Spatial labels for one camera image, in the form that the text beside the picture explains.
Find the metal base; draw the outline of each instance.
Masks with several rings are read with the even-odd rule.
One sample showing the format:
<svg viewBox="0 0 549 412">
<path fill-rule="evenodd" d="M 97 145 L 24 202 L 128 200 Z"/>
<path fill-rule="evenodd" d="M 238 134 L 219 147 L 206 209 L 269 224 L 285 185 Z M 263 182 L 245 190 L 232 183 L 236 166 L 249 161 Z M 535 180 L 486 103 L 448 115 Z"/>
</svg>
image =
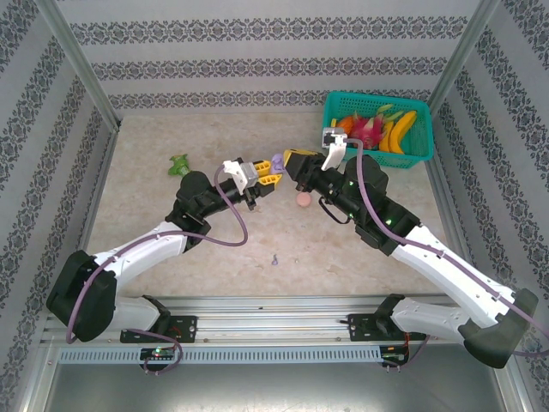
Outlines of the metal base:
<svg viewBox="0 0 549 412">
<path fill-rule="evenodd" d="M 413 298 L 452 305 L 445 296 Z M 376 362 L 381 361 L 380 346 L 403 344 L 403 341 L 351 342 L 348 326 L 340 323 L 350 313 L 374 313 L 384 297 L 159 300 L 173 315 L 198 317 L 196 343 L 183 345 L 183 364 Z M 141 348 L 157 345 L 123 344 L 118 340 L 119 330 L 109 330 L 91 342 L 68 345 L 64 334 L 64 325 L 49 317 L 21 410 L 45 410 L 57 365 L 137 365 Z M 430 346 L 437 344 L 448 343 L 434 339 Z M 137 367 L 136 374 L 139 373 L 142 371 Z M 515 361 L 494 373 L 507 410 L 531 410 Z"/>
</svg>

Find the small purple object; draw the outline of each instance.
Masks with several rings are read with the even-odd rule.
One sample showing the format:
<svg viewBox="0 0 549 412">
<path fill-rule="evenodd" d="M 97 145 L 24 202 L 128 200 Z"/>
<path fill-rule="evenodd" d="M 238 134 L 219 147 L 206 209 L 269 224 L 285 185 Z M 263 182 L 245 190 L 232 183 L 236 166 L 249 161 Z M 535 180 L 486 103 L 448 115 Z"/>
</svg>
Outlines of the small purple object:
<svg viewBox="0 0 549 412">
<path fill-rule="evenodd" d="M 284 172 L 284 156 L 282 155 L 282 153 L 277 153 L 273 156 L 273 159 L 271 159 L 271 170 L 269 171 L 269 173 L 280 174 Z"/>
</svg>

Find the yellow banana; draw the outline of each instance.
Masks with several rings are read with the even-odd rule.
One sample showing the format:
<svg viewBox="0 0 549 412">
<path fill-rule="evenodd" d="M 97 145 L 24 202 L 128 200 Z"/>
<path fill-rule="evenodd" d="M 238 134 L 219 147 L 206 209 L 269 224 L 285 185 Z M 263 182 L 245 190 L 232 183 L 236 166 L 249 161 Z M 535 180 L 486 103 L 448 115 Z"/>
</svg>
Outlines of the yellow banana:
<svg viewBox="0 0 549 412">
<path fill-rule="evenodd" d="M 389 150 L 392 153 L 397 153 L 399 155 L 404 155 L 404 152 L 401 149 L 401 142 L 406 133 L 410 130 L 415 122 L 415 119 L 418 117 L 418 113 L 415 110 L 406 113 L 396 122 L 395 127 L 389 135 Z"/>
<path fill-rule="evenodd" d="M 383 127 L 383 134 L 385 135 L 382 139 L 382 141 L 379 143 L 379 150 L 382 152 L 390 153 L 389 150 L 389 135 L 391 134 L 391 131 L 393 130 L 393 127 L 395 126 L 395 122 L 388 122 Z"/>
</svg>

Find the pink ball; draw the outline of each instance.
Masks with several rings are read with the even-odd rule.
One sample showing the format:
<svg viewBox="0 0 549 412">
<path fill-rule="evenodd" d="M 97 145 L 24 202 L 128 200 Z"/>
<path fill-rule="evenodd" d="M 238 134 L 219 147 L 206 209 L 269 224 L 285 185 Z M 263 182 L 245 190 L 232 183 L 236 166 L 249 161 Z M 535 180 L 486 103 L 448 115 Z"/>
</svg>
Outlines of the pink ball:
<svg viewBox="0 0 549 412">
<path fill-rule="evenodd" d="M 295 201 L 302 208 L 308 207 L 312 202 L 312 197 L 309 193 L 301 192 L 296 197 Z"/>
</svg>

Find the black cable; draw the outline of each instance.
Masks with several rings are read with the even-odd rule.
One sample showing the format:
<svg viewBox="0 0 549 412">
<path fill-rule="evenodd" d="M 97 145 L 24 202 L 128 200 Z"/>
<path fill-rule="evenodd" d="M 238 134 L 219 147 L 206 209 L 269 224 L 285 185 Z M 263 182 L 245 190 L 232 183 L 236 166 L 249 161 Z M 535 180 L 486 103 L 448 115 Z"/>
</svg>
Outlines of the black cable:
<svg viewBox="0 0 549 412">
<path fill-rule="evenodd" d="M 347 225 L 348 222 L 351 221 L 351 218 L 349 216 L 347 216 L 347 220 L 346 221 L 340 221 L 337 217 L 334 216 L 334 214 L 332 212 L 330 212 L 328 210 L 328 208 L 326 207 L 326 204 L 323 203 L 323 199 L 324 197 L 319 197 L 318 198 L 318 204 L 320 204 L 320 207 L 323 208 L 323 210 L 326 212 L 326 215 L 328 215 L 329 217 L 331 217 L 332 219 L 334 219 L 334 221 L 336 221 L 337 223 L 339 223 L 340 225 Z"/>
</svg>

